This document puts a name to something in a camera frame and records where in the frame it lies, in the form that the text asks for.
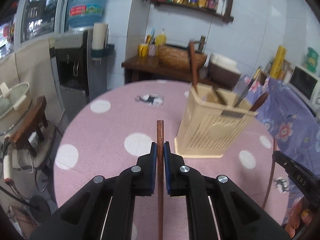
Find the right hand orange glove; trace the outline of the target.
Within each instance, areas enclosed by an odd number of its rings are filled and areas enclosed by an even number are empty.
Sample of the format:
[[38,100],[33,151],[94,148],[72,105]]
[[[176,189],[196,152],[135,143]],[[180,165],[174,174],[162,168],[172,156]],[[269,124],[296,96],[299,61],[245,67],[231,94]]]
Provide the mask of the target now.
[[292,207],[291,216],[285,225],[285,231],[289,234],[289,237],[293,239],[300,224],[304,223],[305,225],[309,225],[314,217],[315,213],[308,208],[305,197],[302,197],[296,205]]

